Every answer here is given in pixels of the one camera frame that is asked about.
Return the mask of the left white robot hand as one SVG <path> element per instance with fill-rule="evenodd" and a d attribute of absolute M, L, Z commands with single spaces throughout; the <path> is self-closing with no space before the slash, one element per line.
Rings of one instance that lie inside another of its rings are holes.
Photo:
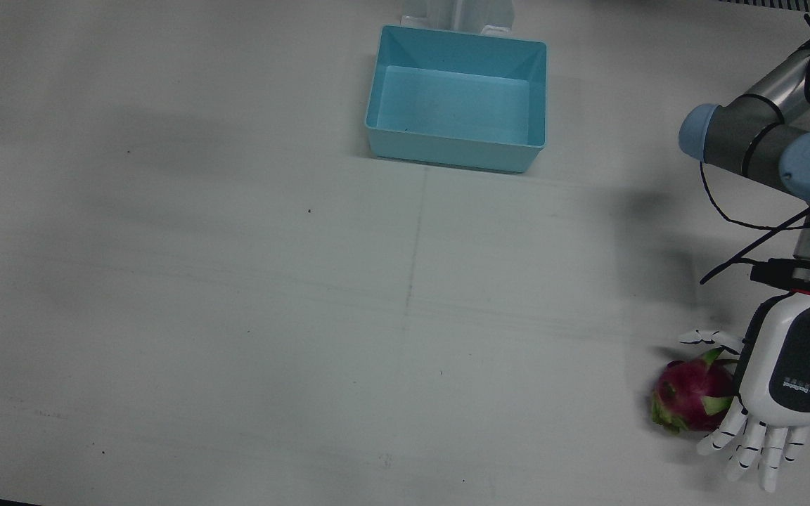
<path fill-rule="evenodd" d="M 732 446 L 726 479 L 757 473 L 761 489 L 774 492 L 780 468 L 796 460 L 810 432 L 810 292 L 763 302 L 744 337 L 696 329 L 679 342 L 713 345 L 738 359 L 726 415 L 697 451 L 711 455 Z"/>

